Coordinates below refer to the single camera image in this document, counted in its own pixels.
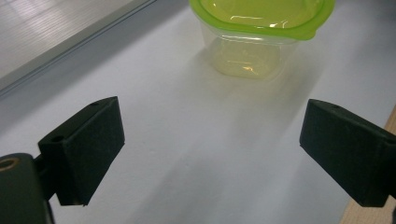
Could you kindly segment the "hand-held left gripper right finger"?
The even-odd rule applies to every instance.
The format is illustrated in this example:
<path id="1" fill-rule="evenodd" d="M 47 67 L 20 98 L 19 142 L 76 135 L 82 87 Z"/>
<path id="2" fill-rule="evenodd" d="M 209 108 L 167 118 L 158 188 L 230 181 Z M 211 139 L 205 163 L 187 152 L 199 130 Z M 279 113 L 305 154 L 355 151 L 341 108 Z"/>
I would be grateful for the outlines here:
<path id="1" fill-rule="evenodd" d="M 396 199 L 396 135 L 339 105 L 310 99 L 300 134 L 304 151 L 363 207 Z"/>

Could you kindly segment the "green-lidded clear plastic container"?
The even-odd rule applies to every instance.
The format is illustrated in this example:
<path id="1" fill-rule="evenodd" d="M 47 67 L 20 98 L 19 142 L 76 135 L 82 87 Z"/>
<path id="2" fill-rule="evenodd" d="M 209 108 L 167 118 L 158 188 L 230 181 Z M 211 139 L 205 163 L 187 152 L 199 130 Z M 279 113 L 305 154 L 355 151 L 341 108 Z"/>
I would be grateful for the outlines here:
<path id="1" fill-rule="evenodd" d="M 211 65 L 227 76 L 277 76 L 296 46 L 312 39 L 335 0 L 189 0 Z"/>

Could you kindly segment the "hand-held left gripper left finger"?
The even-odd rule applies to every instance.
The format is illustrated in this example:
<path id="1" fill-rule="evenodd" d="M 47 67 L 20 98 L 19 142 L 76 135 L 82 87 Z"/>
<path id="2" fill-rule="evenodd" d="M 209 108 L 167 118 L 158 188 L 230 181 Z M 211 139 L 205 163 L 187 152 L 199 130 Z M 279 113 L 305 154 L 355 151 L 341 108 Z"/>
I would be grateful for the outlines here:
<path id="1" fill-rule="evenodd" d="M 38 142 L 45 198 L 88 204 L 124 143 L 116 96 L 85 106 Z"/>

